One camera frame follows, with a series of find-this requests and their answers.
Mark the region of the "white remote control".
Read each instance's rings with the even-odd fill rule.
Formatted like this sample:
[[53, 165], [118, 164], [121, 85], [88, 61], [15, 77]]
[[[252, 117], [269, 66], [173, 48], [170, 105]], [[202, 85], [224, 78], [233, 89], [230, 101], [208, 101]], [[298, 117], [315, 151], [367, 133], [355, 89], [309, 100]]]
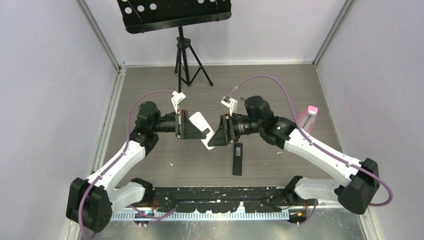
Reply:
[[201, 139], [200, 141], [206, 147], [207, 150], [212, 150], [215, 147], [209, 146], [208, 143], [215, 134], [210, 124], [207, 122], [205, 117], [198, 111], [189, 117], [189, 120], [194, 126], [199, 129], [202, 133], [205, 134], [205, 139]]

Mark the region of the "black remote control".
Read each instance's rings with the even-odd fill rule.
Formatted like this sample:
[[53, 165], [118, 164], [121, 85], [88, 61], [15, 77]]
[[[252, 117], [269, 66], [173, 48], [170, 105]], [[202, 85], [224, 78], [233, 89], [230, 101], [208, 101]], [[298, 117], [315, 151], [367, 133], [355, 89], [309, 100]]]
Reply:
[[232, 175], [241, 176], [242, 167], [243, 167], [243, 144], [237, 142], [233, 145]]

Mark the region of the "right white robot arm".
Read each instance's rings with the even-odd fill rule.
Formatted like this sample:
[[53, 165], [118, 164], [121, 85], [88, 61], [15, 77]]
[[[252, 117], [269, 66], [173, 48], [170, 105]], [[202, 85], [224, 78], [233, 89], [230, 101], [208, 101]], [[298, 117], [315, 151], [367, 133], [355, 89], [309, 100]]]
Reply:
[[208, 146], [218, 147], [236, 143], [243, 135], [259, 134], [269, 145], [298, 155], [331, 176], [330, 179], [311, 179], [294, 176], [284, 188], [291, 205], [303, 200], [320, 199], [339, 202], [348, 211], [363, 215], [380, 187], [378, 164], [366, 158], [349, 157], [320, 142], [288, 118], [275, 116], [269, 103], [255, 95], [245, 100], [247, 114], [235, 113], [237, 100], [230, 96], [221, 99], [229, 113], [220, 117], [219, 127]]

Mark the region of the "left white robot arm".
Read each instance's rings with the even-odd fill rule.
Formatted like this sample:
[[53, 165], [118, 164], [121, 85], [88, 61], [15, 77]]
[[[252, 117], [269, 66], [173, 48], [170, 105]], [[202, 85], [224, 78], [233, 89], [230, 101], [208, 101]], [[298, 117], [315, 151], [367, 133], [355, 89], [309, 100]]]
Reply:
[[77, 177], [72, 181], [66, 217], [99, 233], [122, 209], [135, 203], [148, 207], [154, 199], [152, 183], [136, 177], [123, 187], [117, 185], [154, 149], [159, 133], [175, 133], [179, 140], [201, 140], [205, 146], [214, 134], [200, 112], [189, 116], [185, 109], [177, 109], [161, 115], [153, 101], [142, 103], [135, 127], [113, 158], [86, 179]]

